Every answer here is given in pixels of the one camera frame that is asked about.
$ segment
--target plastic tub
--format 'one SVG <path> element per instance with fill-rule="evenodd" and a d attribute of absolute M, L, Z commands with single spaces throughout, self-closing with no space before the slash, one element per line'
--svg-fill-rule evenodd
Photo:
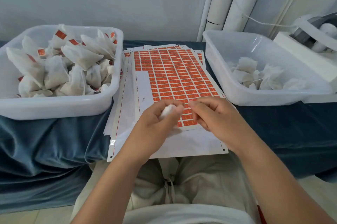
<path fill-rule="evenodd" d="M 80 40 L 80 35 L 82 34 L 95 38 L 97 29 L 100 29 L 103 33 L 108 33 L 111 27 L 69 26 L 69 29 Z M 111 105 L 112 96 L 119 87 L 119 71 L 123 52 L 123 32 L 117 28 L 114 28 L 117 39 L 116 60 L 114 62 L 116 72 L 112 75 L 111 85 L 108 90 L 96 95 L 84 96 L 16 97 L 16 94 L 19 93 L 18 78 L 21 74 L 8 59 L 6 47 L 21 49 L 24 35 L 31 37 L 38 46 L 47 47 L 48 40 L 53 37 L 56 30 L 57 25 L 35 26 L 27 29 L 0 48 L 0 115 L 15 120 L 91 116 L 103 113 Z"/>
<path fill-rule="evenodd" d="M 272 40 L 255 33 L 208 30 L 206 58 L 217 77 L 226 98 L 240 106 L 288 105 L 312 95 L 332 93 L 330 85 L 306 64 Z M 240 57 L 258 61 L 257 69 L 266 64 L 279 66 L 284 72 L 278 78 L 285 83 L 291 78 L 303 78 L 310 84 L 306 90 L 253 90 L 236 81 L 226 62 L 238 63 Z"/>

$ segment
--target white machine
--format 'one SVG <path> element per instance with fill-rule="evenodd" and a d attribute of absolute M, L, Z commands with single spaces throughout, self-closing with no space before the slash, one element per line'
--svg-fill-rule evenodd
<path fill-rule="evenodd" d="M 304 15 L 292 32 L 279 32 L 274 42 L 308 65 L 332 87 L 334 94 L 312 96 L 304 103 L 337 102 L 337 13 Z"/>

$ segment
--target pants leg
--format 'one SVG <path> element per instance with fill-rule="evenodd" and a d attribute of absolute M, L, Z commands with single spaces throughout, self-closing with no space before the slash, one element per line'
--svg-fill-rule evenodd
<path fill-rule="evenodd" d="M 175 202 L 218 205 L 247 212 L 260 223 L 255 197 L 238 157 L 229 154 L 177 158 Z"/>
<path fill-rule="evenodd" d="M 107 162 L 106 160 L 101 160 L 96 163 L 89 181 L 76 199 L 71 214 L 71 220 L 81 209 L 109 164 L 110 162 Z M 150 159 L 138 172 L 135 186 L 127 206 L 127 211 L 165 203 L 165 194 L 164 178 L 160 163 L 158 159 Z"/>

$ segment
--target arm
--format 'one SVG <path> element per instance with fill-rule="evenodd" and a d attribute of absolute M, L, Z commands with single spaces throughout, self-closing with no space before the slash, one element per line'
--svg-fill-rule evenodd
<path fill-rule="evenodd" d="M 190 102 L 194 120 L 238 155 L 269 224 L 335 223 L 226 100 Z"/>
<path fill-rule="evenodd" d="M 161 112 L 170 104 L 176 109 L 159 121 Z M 138 171 L 162 146 L 183 110 L 179 101 L 162 100 L 143 112 L 71 224 L 123 222 Z"/>

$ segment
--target white cord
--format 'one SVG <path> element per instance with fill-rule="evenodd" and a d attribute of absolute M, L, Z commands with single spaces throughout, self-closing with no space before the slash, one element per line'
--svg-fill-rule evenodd
<path fill-rule="evenodd" d="M 282 26 L 282 27 L 295 27 L 295 25 L 280 25 L 280 24 L 271 24 L 271 23 L 262 23 L 260 21 L 257 21 L 256 19 L 248 16 L 247 14 L 245 14 L 242 9 L 240 8 L 240 6 L 238 5 L 238 3 L 236 2 L 236 0 L 233 0 L 233 2 L 235 3 L 235 5 L 238 7 L 238 10 L 242 13 L 242 15 L 244 15 L 245 17 L 255 21 L 256 23 L 259 23 L 261 25 L 273 25 L 273 26 Z"/>

